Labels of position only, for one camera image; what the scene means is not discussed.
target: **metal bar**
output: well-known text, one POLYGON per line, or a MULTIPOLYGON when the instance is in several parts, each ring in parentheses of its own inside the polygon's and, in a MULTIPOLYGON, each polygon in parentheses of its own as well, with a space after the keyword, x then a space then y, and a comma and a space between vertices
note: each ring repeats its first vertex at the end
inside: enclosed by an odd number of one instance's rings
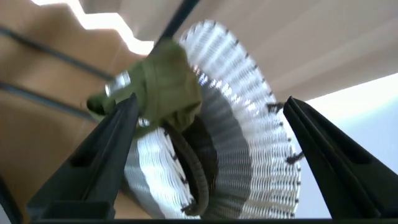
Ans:
POLYGON ((83 119, 88 119, 91 121, 96 121, 87 111, 75 108, 73 106, 67 105, 65 103, 62 103, 60 101, 48 98, 46 96, 42 96, 40 94, 34 93, 29 90, 25 90, 21 87, 14 86, 8 83, 3 83, 0 82, 0 90, 7 91, 9 93, 27 98, 28 100, 32 100, 36 103, 40 103, 42 105, 48 106, 50 108, 63 111, 64 113, 69 113, 74 116, 83 118, 83 119))
POLYGON ((199 3, 200 0, 183 0, 180 7, 175 11, 173 18, 170 20, 163 34, 160 36, 155 47, 164 38, 172 38, 178 31, 181 25, 185 22, 189 14, 193 11, 193 8, 199 3))
POLYGON ((86 63, 83 63, 83 62, 81 62, 81 61, 79 61, 79 60, 77 60, 75 58, 69 57, 69 56, 67 56, 64 53, 61 53, 58 50, 52 49, 50 47, 47 47, 46 45, 41 44, 41 43, 39 43, 37 41, 30 40, 29 38, 24 37, 24 36, 14 32, 14 31, 12 31, 12 30, 4 27, 4 26, 0 26, 0 35, 9 36, 12 39, 20 42, 21 44, 24 44, 24 45, 26 45, 28 47, 32 47, 33 49, 36 49, 36 50, 39 50, 39 51, 46 52, 46 53, 48 53, 50 55, 53 55, 54 57, 57 57, 60 60, 63 60, 65 62, 69 63, 69 64, 72 64, 72 65, 74 65, 76 67, 79 67, 82 70, 86 70, 87 72, 90 72, 90 73, 94 74, 95 76, 100 77, 100 78, 102 78, 104 80, 110 81, 110 80, 113 79, 112 75, 107 74, 104 71, 101 71, 101 70, 99 70, 99 69, 97 69, 95 67, 92 67, 91 65, 88 65, 86 63))

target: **woven basket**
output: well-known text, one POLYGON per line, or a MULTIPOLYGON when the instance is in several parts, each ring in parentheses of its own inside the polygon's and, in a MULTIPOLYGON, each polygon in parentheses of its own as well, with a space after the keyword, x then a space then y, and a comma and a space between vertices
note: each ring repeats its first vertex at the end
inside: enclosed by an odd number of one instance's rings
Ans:
POLYGON ((200 118, 218 157, 215 191, 200 217, 182 212, 193 201, 186 170, 170 136, 159 128, 134 141, 125 177, 137 202, 154 218, 293 218, 300 166, 288 124, 264 76, 235 36, 203 21, 180 38, 203 94, 200 118))

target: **brown floor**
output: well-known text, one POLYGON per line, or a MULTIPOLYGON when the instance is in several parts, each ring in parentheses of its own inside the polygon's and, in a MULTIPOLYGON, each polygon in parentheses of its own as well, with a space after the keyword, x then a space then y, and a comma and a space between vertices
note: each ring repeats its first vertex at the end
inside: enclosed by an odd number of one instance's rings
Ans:
MULTIPOLYGON (((113 75, 138 56, 113 30, 84 30, 63 5, 39 7, 30 0, 0 0, 0 25, 113 75)), ((80 107, 104 81, 53 56, 0 35, 0 81, 80 107)), ((0 175, 19 208, 96 126, 91 121, 0 91, 0 175)), ((148 218, 123 195, 117 218, 148 218)))

